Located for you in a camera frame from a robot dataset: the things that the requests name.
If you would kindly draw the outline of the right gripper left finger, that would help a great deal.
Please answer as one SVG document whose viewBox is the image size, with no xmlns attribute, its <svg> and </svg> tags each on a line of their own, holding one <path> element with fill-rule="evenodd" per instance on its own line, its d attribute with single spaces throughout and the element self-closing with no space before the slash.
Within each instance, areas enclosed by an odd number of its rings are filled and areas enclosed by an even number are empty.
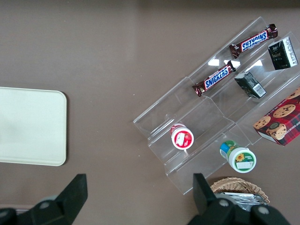
<svg viewBox="0 0 300 225">
<path fill-rule="evenodd" d="M 88 198 L 86 174 L 76 175 L 53 200 L 44 200 L 17 214 L 14 208 L 0 209 L 2 225 L 71 225 Z"/>
</svg>

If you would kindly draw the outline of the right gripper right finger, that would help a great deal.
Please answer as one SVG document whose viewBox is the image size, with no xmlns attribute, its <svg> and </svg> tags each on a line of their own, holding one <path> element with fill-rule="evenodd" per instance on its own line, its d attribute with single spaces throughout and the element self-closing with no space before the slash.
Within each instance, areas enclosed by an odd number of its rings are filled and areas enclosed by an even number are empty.
<svg viewBox="0 0 300 225">
<path fill-rule="evenodd" d="M 225 198 L 217 198 L 201 173 L 193 175 L 193 197 L 198 214 L 190 225 L 288 225 L 276 208 L 255 205 L 245 211 Z"/>
</svg>

